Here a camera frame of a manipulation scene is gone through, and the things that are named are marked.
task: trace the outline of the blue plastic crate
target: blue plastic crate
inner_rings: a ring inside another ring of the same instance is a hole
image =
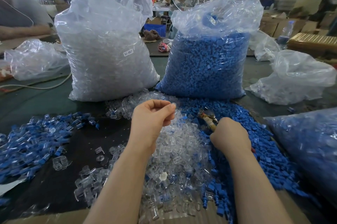
[[[166,37],[166,25],[145,24],[144,28],[148,31],[156,30],[161,37]]]

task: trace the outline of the white cable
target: white cable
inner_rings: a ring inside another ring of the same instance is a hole
[[[39,87],[34,87],[34,86],[28,86],[28,85],[2,85],[0,86],[1,88],[7,87],[7,86],[16,86],[16,87],[26,87],[26,88],[32,88],[32,89],[37,89],[37,90],[48,90],[48,89],[54,89],[62,84],[64,84],[69,78],[71,77],[71,73],[66,77],[65,80],[63,80],[61,83],[51,86],[51,87],[46,87],[46,88],[39,88]]]
[[[5,2],[6,4],[8,4],[11,8],[13,8],[14,10],[17,10],[19,13],[21,13],[18,9],[14,8],[14,6],[10,5],[9,3],[7,3],[5,0],[2,0],[3,2]],[[24,15],[25,17],[27,17],[29,20],[31,20],[32,22],[32,26],[34,26],[34,22],[31,18],[29,18],[27,15],[25,15],[24,13],[21,13],[22,15]]]

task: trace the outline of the left hand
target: left hand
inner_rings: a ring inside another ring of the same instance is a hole
[[[128,146],[146,157],[156,150],[156,140],[160,130],[171,124],[176,105],[167,100],[148,100],[133,111]]]

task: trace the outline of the bag of blue plastic parts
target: bag of blue plastic parts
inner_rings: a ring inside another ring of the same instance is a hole
[[[319,192],[337,205],[337,108],[266,120]]]
[[[180,97],[243,96],[249,37],[259,29],[262,14],[259,0],[211,0],[174,11],[171,20],[178,33],[156,89]]]

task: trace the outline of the plastic bottle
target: plastic bottle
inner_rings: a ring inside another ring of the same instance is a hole
[[[280,45],[282,50],[286,49],[287,42],[293,32],[293,26],[295,21],[289,21],[288,25],[283,28],[282,34],[278,37],[277,43]]]

